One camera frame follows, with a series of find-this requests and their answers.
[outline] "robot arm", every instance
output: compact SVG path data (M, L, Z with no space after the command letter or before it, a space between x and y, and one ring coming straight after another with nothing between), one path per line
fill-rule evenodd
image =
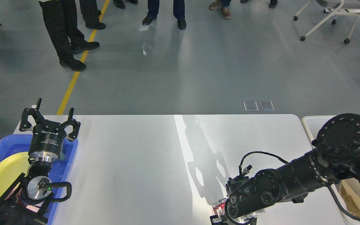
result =
M53 162L59 160L62 154L63 139L74 141L80 128L80 122L73 119L73 111L69 111L66 122L49 121L39 112L41 98L38 99L36 108L25 108L20 122L20 131L33 131L28 162L30 164L27 176L22 173L13 184L0 197L0 224L1 225L46 225L48 218L44 215L48 212L50 203L63 202L70 198L72 185L69 182L53 182L48 174L53 167ZM32 116L36 125L28 121ZM64 130L73 126L73 131L66 136ZM53 198L53 188L66 188L66 196ZM34 212L28 205L38 207Z
M316 148L277 169L264 169L249 178L240 173L226 184L228 200L222 224L278 202L301 203L309 192L346 178L360 182L360 115L341 114L322 127Z

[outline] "yellow plate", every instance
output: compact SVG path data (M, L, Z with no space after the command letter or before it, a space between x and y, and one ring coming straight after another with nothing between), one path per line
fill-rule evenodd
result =
M0 197L21 173L27 174L28 157L28 152L19 152L0 162Z

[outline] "gray floor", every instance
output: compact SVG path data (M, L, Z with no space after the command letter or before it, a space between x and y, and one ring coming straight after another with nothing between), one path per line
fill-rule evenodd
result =
M325 17L313 4L293 21L305 0L279 0L276 9L233 0L229 20L208 9L210 0L186 0L186 30L171 1L141 25L147 4L139 1L125 10L109 2L107 28L95 37L101 47L89 52L65 114L360 114L360 19L350 44L353 19L341 16L302 42ZM0 21L1 139L38 97L43 114L56 114L74 73L59 65L37 1L0 0ZM88 40L92 30L78 21ZM275 111L246 112L247 100L271 100Z

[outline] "black trousers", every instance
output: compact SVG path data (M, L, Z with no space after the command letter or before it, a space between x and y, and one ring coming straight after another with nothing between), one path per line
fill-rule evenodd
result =
M176 19L185 19L184 0L173 0L173 16ZM148 0L148 17L155 19L159 12L159 0Z
M70 44L81 46L86 42L84 34L77 29L75 1L52 0L39 3L42 8L45 27L51 37L56 54L62 61L71 59L73 57L73 50Z
M97 1L96 0L79 0L81 14L83 15L86 25L97 25L100 22Z

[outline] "white chair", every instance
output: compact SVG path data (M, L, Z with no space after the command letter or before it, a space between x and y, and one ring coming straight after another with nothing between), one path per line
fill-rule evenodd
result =
M304 7L302 7L298 13L295 14L294 20L298 20L298 15L312 2L313 0L309 0ZM351 27L350 33L348 34L348 37L344 40L345 44L348 44L350 42L350 38L353 34L354 28L356 26L357 18L359 15L357 13L349 12L348 10L351 9L360 9L360 0L316 0L316 2L324 7L329 9L330 14L326 16L320 23L318 23L315 27L312 28L307 34L301 37L301 41L304 41L306 37L308 37L309 34L314 32L320 25L322 25L326 20L328 20L330 17L335 15L344 15L344 16L354 16L355 20ZM334 19L332 21L332 24L336 24L336 20Z

